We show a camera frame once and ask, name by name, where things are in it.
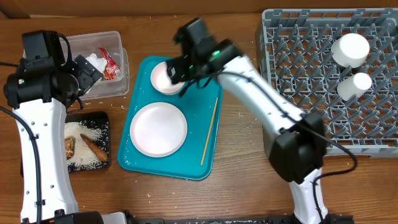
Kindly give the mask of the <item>white napkin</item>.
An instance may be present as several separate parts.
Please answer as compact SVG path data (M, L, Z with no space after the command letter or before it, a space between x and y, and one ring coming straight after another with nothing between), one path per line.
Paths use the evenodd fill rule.
M99 72L103 73L105 71L107 60L105 58L98 58L96 54L91 54L85 58L89 63L92 64Z

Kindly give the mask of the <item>red snack wrapper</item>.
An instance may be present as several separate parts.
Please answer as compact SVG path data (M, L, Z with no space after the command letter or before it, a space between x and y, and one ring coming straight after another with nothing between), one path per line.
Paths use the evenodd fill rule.
M110 54L105 48L99 48L102 57L106 60L105 70L103 76L106 80L115 80L121 74L121 69L119 65L112 59Z

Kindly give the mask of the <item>pink small bowl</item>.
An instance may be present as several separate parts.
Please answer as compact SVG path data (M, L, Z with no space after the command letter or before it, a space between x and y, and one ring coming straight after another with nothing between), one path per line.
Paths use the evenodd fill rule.
M167 75L167 64L161 62L157 64L151 72L150 81L152 86L164 95L174 95L181 91L184 82L172 84L170 77Z

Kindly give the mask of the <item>large white plate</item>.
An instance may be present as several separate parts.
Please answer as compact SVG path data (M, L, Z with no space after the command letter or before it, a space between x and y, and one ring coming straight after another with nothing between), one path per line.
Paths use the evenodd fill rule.
M149 157L165 157L176 152L187 137L187 120L174 105L151 103L133 117L130 137L134 147Z

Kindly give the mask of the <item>brown carrot piece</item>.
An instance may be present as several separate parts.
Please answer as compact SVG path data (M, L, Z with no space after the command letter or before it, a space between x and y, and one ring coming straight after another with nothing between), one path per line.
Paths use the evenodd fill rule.
M85 144L91 149L91 151L94 153L94 155L101 161L101 162L107 162L108 161L108 155L105 153L99 146L97 146L88 136L84 134L80 134L82 140L85 142Z

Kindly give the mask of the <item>brown shiitake mushroom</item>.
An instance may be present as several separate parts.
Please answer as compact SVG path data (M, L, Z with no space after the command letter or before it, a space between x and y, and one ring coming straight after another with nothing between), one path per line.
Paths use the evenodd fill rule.
M74 156L75 138L73 138L73 137L65 138L65 152L66 152L67 159L70 159Z

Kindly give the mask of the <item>white saucer plate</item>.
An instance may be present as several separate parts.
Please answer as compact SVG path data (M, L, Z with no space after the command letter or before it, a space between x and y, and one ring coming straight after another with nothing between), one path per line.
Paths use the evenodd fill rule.
M369 51L368 40L355 33L343 35L331 46L333 60L342 67L360 67L366 61Z

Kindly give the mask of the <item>white upturned cup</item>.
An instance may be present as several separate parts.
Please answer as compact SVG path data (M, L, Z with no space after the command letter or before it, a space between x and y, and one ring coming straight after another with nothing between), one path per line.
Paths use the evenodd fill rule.
M339 96L348 101L352 96L360 97L372 86L372 79L367 73L357 73L337 86Z

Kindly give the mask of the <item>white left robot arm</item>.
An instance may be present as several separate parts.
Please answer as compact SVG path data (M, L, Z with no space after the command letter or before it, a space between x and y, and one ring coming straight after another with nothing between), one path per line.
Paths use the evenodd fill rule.
M9 108L1 111L16 120L21 142L22 223L73 223L84 217L68 173L65 119L102 73L82 55L64 54L60 42L66 39L52 30L23 34L25 55L3 88Z

